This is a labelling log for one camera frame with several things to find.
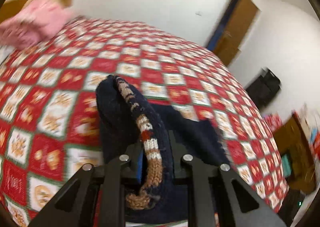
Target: red and white quilt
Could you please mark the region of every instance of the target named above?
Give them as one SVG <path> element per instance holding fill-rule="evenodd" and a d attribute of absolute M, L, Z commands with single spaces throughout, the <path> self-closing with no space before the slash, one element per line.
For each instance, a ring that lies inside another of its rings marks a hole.
<path fill-rule="evenodd" d="M 0 201 L 18 225 L 84 163 L 102 163 L 95 88 L 109 74 L 222 129 L 234 169 L 279 210 L 288 185 L 276 143 L 217 56 L 145 23 L 78 17 L 0 66 Z"/>

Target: knit fabric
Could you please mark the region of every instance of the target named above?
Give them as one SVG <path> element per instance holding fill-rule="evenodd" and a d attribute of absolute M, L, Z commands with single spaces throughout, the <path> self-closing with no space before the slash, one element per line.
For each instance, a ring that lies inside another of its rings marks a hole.
<path fill-rule="evenodd" d="M 102 81 L 96 96 L 104 162 L 125 153 L 130 144 L 144 144 L 147 174 L 141 174 L 145 180 L 138 194 L 126 190 L 126 220 L 162 224 L 187 219 L 188 190 L 186 185 L 173 185 L 167 130 L 173 130 L 176 141 L 205 163 L 229 163 L 211 123 L 185 119 L 172 106 L 150 105 L 134 86 L 117 76 Z"/>
<path fill-rule="evenodd" d="M 104 161 L 114 158 L 118 150 L 138 140 L 144 145 L 147 174 L 138 194 L 126 195 L 127 206 L 133 210 L 151 209 L 163 202 L 172 187 L 172 155 L 168 133 L 159 115 L 143 95 L 118 76 L 109 75 L 96 89 L 97 107 L 101 117 L 102 142 L 118 142 L 114 152 L 104 152 Z"/>

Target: knit stripe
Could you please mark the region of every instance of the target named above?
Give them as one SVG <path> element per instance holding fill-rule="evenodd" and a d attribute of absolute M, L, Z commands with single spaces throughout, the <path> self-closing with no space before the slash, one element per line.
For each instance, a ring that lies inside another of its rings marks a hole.
<path fill-rule="evenodd" d="M 161 155 L 158 152 L 154 152 L 154 153 L 150 153 L 147 155 L 147 159 L 151 160 L 151 159 L 159 159 L 161 160 Z"/>
<path fill-rule="evenodd" d="M 141 132 L 141 141 L 144 145 L 145 155 L 148 160 L 148 169 L 145 183 L 140 188 L 139 194 L 128 194 L 126 196 L 127 204 L 134 210 L 147 209 L 153 194 L 147 192 L 147 188 L 158 187 L 163 178 L 163 166 L 162 157 L 158 146 L 158 140 L 156 139 L 153 126 L 150 123 L 148 117 L 143 113 L 143 107 L 140 107 L 139 101 L 132 92 L 129 84 L 118 76 L 113 76 L 117 83 L 119 92 L 128 104 L 132 116 L 136 120 L 136 124 Z"/>
<path fill-rule="evenodd" d="M 143 132 L 145 130 L 152 130 L 152 129 L 153 129 L 153 127 L 152 127 L 151 123 L 142 124 L 140 127 L 141 132 Z"/>
<path fill-rule="evenodd" d="M 158 149 L 158 140 L 156 138 L 148 139 L 143 143 L 144 150 L 149 151 L 150 149 Z"/>

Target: teal object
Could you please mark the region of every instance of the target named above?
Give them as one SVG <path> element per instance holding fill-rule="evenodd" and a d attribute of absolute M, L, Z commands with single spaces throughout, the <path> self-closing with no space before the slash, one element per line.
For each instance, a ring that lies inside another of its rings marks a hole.
<path fill-rule="evenodd" d="M 281 157 L 281 162 L 282 162 L 282 167 L 283 167 L 283 174 L 284 174 L 284 178 L 287 178 L 291 175 L 292 173 L 292 169 L 291 169 L 291 165 L 290 165 L 290 161 L 288 158 L 288 155 L 284 155 Z"/>

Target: bolt head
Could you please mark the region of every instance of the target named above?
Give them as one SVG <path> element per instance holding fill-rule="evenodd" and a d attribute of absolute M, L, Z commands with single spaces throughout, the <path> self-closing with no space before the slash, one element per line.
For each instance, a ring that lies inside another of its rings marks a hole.
<path fill-rule="evenodd" d="M 84 164 L 82 166 L 82 170 L 84 171 L 90 171 L 92 169 L 92 164 Z"/>
<path fill-rule="evenodd" d="M 230 170 L 230 166 L 228 164 L 222 164 L 220 169 L 224 172 L 228 172 Z"/>
<path fill-rule="evenodd" d="M 187 162 L 190 162 L 193 160 L 193 156 L 190 154 L 185 154 L 182 158 L 184 161 L 187 161 Z"/>
<path fill-rule="evenodd" d="M 120 161 L 128 161 L 129 160 L 129 156 L 127 154 L 122 154 L 121 156 L 119 156 Z"/>

